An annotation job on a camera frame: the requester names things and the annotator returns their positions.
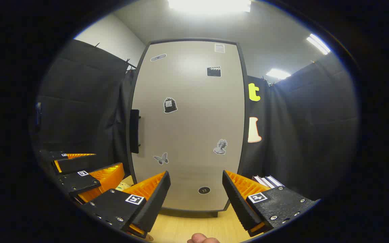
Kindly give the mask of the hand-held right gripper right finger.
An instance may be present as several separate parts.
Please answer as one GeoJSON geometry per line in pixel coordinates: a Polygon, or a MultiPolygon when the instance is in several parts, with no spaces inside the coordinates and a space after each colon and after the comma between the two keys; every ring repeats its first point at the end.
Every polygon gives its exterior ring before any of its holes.
{"type": "Polygon", "coordinates": [[[249,179],[224,170],[222,184],[250,237],[289,224],[320,202],[298,194],[272,176],[249,179]]]}

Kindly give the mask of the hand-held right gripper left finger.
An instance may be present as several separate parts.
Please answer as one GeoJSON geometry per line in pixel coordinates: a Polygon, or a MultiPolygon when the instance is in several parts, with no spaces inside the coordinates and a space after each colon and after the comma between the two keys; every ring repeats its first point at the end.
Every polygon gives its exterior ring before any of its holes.
{"type": "Polygon", "coordinates": [[[170,186],[170,174],[164,171],[123,191],[108,189],[80,209],[115,231],[145,239],[170,186]]]}

